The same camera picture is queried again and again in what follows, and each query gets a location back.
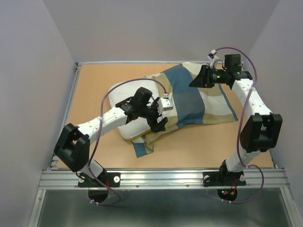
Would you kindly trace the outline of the white pillow yellow edge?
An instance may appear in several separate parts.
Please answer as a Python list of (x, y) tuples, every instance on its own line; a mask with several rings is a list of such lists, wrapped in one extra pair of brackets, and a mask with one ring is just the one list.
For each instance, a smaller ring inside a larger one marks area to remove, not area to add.
[[(108, 98), (110, 106), (114, 107), (117, 103), (134, 96), (137, 89), (140, 87), (150, 90), (153, 98), (157, 98), (159, 96), (159, 90), (156, 82), (151, 80), (132, 81), (117, 87), (109, 94)], [(120, 126), (118, 130), (125, 140), (132, 141), (147, 133), (150, 130), (150, 127), (146, 119), (139, 117), (127, 125)]]

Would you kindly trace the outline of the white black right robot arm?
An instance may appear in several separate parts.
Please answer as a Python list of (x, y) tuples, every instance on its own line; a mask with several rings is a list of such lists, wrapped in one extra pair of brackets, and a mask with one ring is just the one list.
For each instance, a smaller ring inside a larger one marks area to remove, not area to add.
[(240, 100), (243, 110), (236, 151), (223, 161), (218, 171), (204, 177), (203, 185), (245, 185), (244, 169), (256, 156), (276, 146), (283, 119), (262, 101), (255, 89), (253, 77), (248, 71), (242, 70), (240, 54), (226, 55), (221, 70), (215, 68), (220, 61), (216, 51), (211, 52), (208, 58), (211, 64), (201, 67), (190, 87), (213, 88), (216, 84), (226, 84)]

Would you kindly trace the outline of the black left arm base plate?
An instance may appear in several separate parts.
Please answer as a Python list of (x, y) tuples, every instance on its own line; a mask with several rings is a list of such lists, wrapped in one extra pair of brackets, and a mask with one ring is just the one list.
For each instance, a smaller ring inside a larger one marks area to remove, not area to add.
[[(120, 186), (121, 174), (119, 172), (105, 172), (98, 176), (98, 180), (106, 186), (117, 188)], [(95, 178), (80, 173), (78, 174), (78, 187), (80, 188), (95, 188), (103, 187)]]

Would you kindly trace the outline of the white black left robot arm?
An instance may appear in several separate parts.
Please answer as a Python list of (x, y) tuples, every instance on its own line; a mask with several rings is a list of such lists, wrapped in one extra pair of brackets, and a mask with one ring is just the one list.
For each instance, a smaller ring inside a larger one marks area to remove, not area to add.
[(168, 122), (162, 114), (173, 109), (167, 93), (150, 102), (152, 92), (140, 87), (136, 93), (117, 103), (106, 113), (79, 125), (65, 125), (54, 147), (54, 154), (74, 173), (81, 172), (89, 177), (94, 186), (105, 182), (104, 168), (93, 160), (89, 149), (100, 137), (138, 118), (146, 119), (152, 132), (165, 131)]

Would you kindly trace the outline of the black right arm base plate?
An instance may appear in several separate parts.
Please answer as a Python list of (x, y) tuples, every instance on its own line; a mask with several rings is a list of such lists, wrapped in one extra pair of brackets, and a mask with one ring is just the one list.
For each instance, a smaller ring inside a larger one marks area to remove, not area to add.
[(243, 172), (228, 172), (222, 174), (219, 171), (203, 172), (203, 186), (245, 186), (246, 181)]

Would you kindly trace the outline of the blue beige white plaid pillowcase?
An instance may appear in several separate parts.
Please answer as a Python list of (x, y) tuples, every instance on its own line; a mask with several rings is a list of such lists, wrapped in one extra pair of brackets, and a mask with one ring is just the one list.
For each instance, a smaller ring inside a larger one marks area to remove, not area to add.
[(213, 88), (189, 86), (201, 68), (199, 63), (184, 62), (151, 75), (157, 81), (157, 96), (162, 97), (166, 90), (174, 105), (173, 110), (163, 113), (168, 119), (166, 133), (187, 124), (220, 124), (238, 120), (222, 85), (216, 84)]

